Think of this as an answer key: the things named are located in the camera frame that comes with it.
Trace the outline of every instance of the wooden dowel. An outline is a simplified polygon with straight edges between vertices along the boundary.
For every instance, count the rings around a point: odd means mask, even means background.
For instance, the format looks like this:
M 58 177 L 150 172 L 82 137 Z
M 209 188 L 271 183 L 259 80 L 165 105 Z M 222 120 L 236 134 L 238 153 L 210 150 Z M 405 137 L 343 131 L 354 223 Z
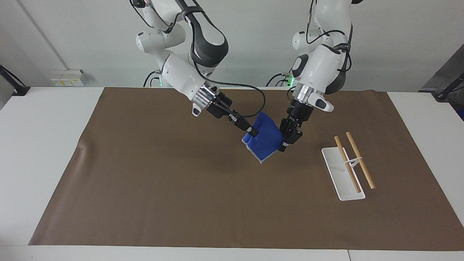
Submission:
M 356 157 L 361 157 L 361 153 L 359 152 L 358 146 L 356 146 L 356 143 L 354 143 L 353 136 L 351 136 L 351 133 L 348 131 L 347 132 L 347 137 L 348 140 L 351 144 L 351 147 L 353 147 L 354 153 L 356 154 Z M 371 174 L 367 170 L 366 162 L 364 161 L 363 158 L 359 159 L 359 164 L 361 165 L 362 172 L 364 172 L 364 176 L 366 176 L 367 182 L 369 183 L 369 186 L 371 189 L 375 189 L 376 186 L 374 184 L 374 180 L 372 180 Z
M 342 155 L 343 161 L 345 162 L 345 167 L 348 170 L 348 173 L 351 177 L 351 180 L 353 181 L 353 185 L 356 188 L 356 192 L 360 193 L 361 189 L 359 188 L 359 184 L 356 181 L 356 178 L 354 177 L 353 170 L 351 169 L 351 165 L 347 162 L 347 156 L 345 154 L 345 151 L 343 150 L 342 143 L 340 142 L 340 138 L 338 136 L 335 136 L 335 142 L 337 143 L 337 147 L 340 150 L 340 154 Z

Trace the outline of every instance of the white table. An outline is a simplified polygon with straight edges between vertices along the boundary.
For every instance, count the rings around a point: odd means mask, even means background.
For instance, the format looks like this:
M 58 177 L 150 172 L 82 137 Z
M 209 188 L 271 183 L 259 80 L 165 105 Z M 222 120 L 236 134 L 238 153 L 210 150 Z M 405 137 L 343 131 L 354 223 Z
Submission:
M 27 246 L 102 90 L 32 88 L 0 111 L 0 260 L 464 260 L 464 252 Z M 389 95 L 463 222 L 464 123 L 430 94 Z

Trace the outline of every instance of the blue towel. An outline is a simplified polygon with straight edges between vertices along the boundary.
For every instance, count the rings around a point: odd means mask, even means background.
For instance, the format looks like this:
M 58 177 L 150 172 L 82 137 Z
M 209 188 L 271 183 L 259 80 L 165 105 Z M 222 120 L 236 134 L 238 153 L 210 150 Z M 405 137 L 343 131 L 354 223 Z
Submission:
M 253 137 L 247 133 L 242 138 L 242 142 L 259 160 L 259 163 L 263 163 L 279 149 L 283 136 L 274 121 L 263 112 L 258 114 L 253 127 L 258 130 L 258 135 Z

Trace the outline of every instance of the white wall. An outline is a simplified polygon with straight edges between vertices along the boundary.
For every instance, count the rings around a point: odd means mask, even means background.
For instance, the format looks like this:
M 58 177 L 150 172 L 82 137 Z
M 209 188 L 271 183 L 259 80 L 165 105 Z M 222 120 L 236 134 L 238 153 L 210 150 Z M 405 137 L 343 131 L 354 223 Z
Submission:
M 199 3 L 229 41 L 229 54 L 213 79 L 263 86 L 291 67 L 297 56 L 291 39 L 305 29 L 310 0 Z M 353 5 L 354 65 L 344 89 L 417 91 L 464 42 L 463 14 L 462 0 Z M 135 35 L 143 30 L 148 28 L 128 0 L 4 0 L 0 63 L 35 86 L 51 84 L 48 72 L 65 67 L 83 69 L 93 86 L 140 86 L 157 69 L 136 48 Z

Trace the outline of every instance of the green light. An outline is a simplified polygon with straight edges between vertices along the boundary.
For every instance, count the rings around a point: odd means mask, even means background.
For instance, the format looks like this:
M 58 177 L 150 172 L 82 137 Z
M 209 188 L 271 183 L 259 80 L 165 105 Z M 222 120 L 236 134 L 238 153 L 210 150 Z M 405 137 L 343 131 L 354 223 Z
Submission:
M 289 85 L 290 87 L 293 86 L 293 81 L 295 81 L 295 78 L 293 78 L 293 76 L 290 76 L 290 82 L 289 82 Z

